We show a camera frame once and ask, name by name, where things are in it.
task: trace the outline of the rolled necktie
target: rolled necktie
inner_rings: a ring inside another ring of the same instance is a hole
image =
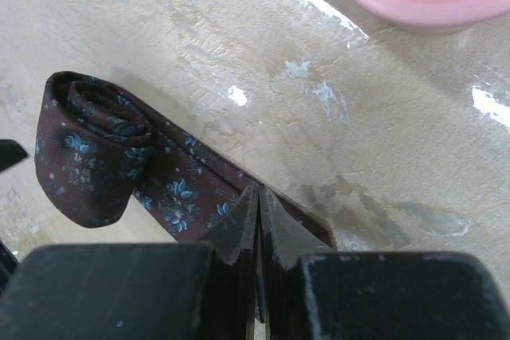
[[[37,180],[71,221],[117,222],[131,194],[177,240],[198,239],[258,182],[121,87],[74,72],[45,85]],[[326,244],[328,233],[282,200]]]

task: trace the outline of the floor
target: floor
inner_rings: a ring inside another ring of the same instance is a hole
[[[0,131],[33,154],[45,79],[134,92],[322,221],[340,250],[470,252],[510,301],[510,19],[407,33],[349,0],[0,0]],[[172,241],[132,201],[83,229],[32,161],[0,175],[0,237]]]

